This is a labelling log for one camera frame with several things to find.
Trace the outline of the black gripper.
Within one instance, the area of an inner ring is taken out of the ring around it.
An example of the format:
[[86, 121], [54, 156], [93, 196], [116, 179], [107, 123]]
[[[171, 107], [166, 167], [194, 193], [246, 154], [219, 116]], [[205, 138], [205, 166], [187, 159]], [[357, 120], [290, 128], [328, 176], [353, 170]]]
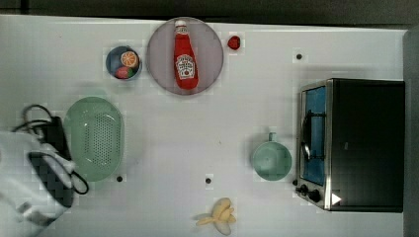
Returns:
[[42, 126], [43, 141], [50, 144], [57, 153], [67, 161], [71, 161], [66, 135], [60, 117], [52, 117], [50, 122]]

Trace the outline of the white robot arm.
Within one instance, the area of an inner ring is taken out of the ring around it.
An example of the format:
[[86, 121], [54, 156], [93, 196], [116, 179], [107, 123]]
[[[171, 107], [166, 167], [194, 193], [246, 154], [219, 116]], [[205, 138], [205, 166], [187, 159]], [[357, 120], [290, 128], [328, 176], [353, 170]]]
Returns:
[[1, 133], [1, 237], [37, 237], [74, 200], [74, 163], [61, 119]]

